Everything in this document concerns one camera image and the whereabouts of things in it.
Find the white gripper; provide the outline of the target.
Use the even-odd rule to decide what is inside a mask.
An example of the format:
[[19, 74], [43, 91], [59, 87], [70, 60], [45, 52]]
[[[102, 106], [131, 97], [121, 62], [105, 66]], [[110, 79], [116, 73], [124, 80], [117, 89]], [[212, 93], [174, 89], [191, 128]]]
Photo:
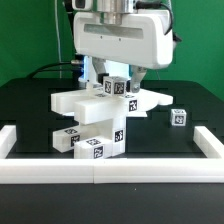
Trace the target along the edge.
[[74, 19], [74, 45], [79, 54], [93, 57], [94, 85], [102, 84], [108, 76], [106, 60], [135, 65], [131, 67], [130, 91], [138, 93], [146, 68], [166, 68], [172, 62], [169, 25], [167, 10], [124, 14], [120, 25], [102, 24], [99, 13], [78, 12]]

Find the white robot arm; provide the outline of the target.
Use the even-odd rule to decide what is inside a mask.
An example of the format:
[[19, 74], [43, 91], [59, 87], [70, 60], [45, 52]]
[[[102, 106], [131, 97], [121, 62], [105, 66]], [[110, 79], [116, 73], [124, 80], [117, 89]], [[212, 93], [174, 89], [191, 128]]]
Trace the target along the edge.
[[163, 69], [173, 59], [173, 12], [161, 0], [71, 0], [74, 46], [90, 56], [98, 75], [104, 63], [132, 66], [130, 88], [137, 93], [148, 69]]

